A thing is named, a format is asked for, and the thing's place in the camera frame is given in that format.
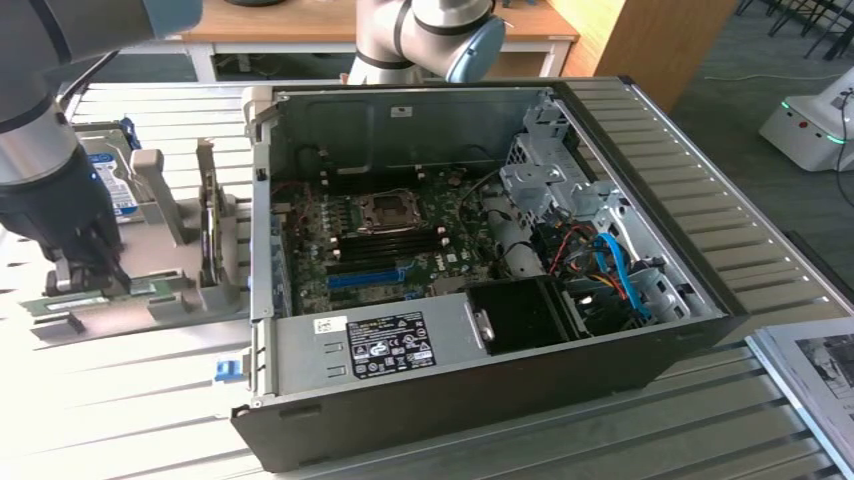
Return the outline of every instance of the side panel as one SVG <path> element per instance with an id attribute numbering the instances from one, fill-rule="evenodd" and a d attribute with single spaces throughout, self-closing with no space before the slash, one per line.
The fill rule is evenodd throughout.
<path id="1" fill-rule="evenodd" d="M 504 160 L 541 84 L 528 89 L 367 89 L 345 87 L 305 95 L 289 89 L 277 104 L 273 172 L 317 177 L 323 150 L 339 169 Z"/>
<path id="2" fill-rule="evenodd" d="M 741 323 L 645 335 L 243 412 L 231 422 L 266 470 L 285 472 L 644 387 Z"/>

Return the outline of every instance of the perforated metal surface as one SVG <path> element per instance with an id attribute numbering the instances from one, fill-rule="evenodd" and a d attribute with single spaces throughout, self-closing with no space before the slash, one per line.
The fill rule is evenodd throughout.
<path id="1" fill-rule="evenodd" d="M 761 325 L 850 315 L 850 307 L 641 93 L 612 78 L 570 85 L 757 315 L 726 346 L 680 362 L 642 392 L 281 478 L 837 477 L 741 338 Z M 219 178 L 229 193 L 247 198 L 241 92 L 231 85 L 97 85 L 74 121 L 131 116 L 145 146 L 165 150 L 167 181 L 185 198 L 198 186 L 195 138 L 214 136 Z M 4 248 L 10 244 L 27 245 L 4 242 Z M 2 288 L 14 289 L 15 282 Z M 0 328 L 0 338 L 13 338 L 13 322 Z M 235 403 L 233 392 L 210 386 L 218 355 L 249 345 L 243 321 L 35 354 L 23 345 L 8 345 L 22 367 L 6 378 L 4 391 L 15 393 L 0 396 L 11 421 L 0 433 L 0 459 L 18 457 L 8 462 L 10 478 L 270 478 L 229 421 L 217 417 Z M 34 379 L 38 386 L 17 389 Z"/>

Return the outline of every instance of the blue pcie slot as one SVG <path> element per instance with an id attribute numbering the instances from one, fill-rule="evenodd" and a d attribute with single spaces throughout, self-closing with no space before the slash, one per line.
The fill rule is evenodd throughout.
<path id="1" fill-rule="evenodd" d="M 357 275 L 338 275 L 327 278 L 327 287 L 338 288 L 366 287 L 389 283 L 403 282 L 405 275 L 402 269 L 386 270 L 382 272 L 361 273 Z"/>

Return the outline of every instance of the white sticker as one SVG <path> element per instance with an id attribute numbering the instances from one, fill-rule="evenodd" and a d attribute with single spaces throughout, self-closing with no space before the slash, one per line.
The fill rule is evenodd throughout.
<path id="1" fill-rule="evenodd" d="M 137 212 L 139 206 L 129 183 L 115 175 L 117 168 L 119 168 L 115 157 L 110 153 L 95 153 L 90 155 L 90 162 L 110 191 L 117 217 L 131 215 Z"/>
<path id="2" fill-rule="evenodd" d="M 413 116 L 413 107 L 391 107 L 391 118 L 409 118 Z"/>
<path id="3" fill-rule="evenodd" d="M 347 317 L 315 318 L 315 335 L 343 332 L 347 328 Z"/>

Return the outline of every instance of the red cable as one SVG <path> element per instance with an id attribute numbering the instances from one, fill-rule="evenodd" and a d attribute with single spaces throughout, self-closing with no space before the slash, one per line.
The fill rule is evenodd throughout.
<path id="1" fill-rule="evenodd" d="M 301 182 L 298 182 L 297 180 L 289 180 L 287 182 L 282 182 L 279 185 L 275 186 L 275 188 L 270 192 L 270 196 L 273 196 L 277 193 L 279 193 L 279 190 L 282 190 L 285 187 L 290 187 L 293 185 L 299 185 L 299 183 Z"/>
<path id="2" fill-rule="evenodd" d="M 606 276 L 609 277 L 609 280 L 612 280 L 612 283 L 614 283 L 614 289 L 617 290 L 621 300 L 626 300 L 629 298 L 629 295 L 626 294 L 626 290 L 624 289 L 620 280 L 614 277 L 614 275 L 606 274 Z"/>
<path id="3" fill-rule="evenodd" d="M 582 229 L 582 227 L 580 225 L 574 225 L 573 228 L 570 228 L 570 231 L 566 232 L 566 235 L 564 237 L 564 242 L 561 242 L 561 248 L 558 249 L 558 254 L 556 255 L 554 260 L 552 261 L 552 267 L 549 268 L 549 275 L 553 274 L 553 272 L 556 271 L 556 267 L 558 266 L 558 260 L 561 259 L 561 254 L 564 253 L 564 249 L 566 248 L 566 242 L 570 240 L 570 237 L 573 236 L 573 232 L 578 232 Z"/>

